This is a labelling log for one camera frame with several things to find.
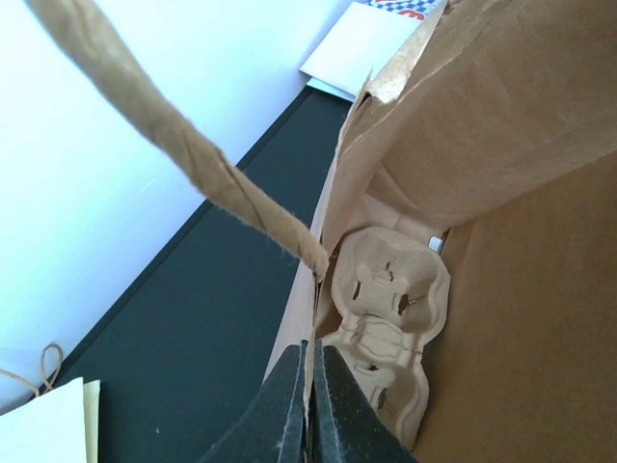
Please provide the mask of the single pulp cup carrier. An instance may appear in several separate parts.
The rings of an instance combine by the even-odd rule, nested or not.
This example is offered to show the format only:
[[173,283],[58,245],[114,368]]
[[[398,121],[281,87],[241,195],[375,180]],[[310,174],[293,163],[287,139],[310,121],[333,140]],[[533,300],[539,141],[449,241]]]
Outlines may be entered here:
[[437,252],[398,231],[365,228],[339,248],[331,294],[341,323],[323,342],[406,449],[427,409],[423,350],[446,322],[450,281]]

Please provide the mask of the brown kraft paper bag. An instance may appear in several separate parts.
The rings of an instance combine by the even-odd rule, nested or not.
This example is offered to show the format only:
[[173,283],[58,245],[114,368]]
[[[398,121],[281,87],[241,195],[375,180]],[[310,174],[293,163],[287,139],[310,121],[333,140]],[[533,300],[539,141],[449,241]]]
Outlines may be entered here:
[[[423,350],[413,462],[615,460],[614,2],[449,2],[349,110],[310,92],[268,135],[295,160],[255,174],[289,200],[225,160],[94,2],[29,9],[141,135],[258,232],[197,217],[70,355],[63,383],[106,379],[100,461],[201,462],[305,340],[314,462],[315,347],[341,323],[342,241],[369,227],[427,245],[451,278]],[[287,211],[311,201],[310,226]]]

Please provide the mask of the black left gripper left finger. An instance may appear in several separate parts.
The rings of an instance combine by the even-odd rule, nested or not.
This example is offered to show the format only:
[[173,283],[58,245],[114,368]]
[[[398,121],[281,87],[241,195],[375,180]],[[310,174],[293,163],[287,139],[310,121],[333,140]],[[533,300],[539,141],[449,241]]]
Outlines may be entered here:
[[239,421],[201,458],[212,463],[298,463],[305,454],[308,343],[285,348]]

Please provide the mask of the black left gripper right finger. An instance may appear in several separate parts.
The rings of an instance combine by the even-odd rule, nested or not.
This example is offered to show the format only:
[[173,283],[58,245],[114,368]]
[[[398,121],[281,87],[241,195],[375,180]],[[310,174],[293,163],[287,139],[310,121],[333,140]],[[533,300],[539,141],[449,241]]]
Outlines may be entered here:
[[415,460],[378,419],[339,351],[322,342],[315,347],[313,390],[314,462]]

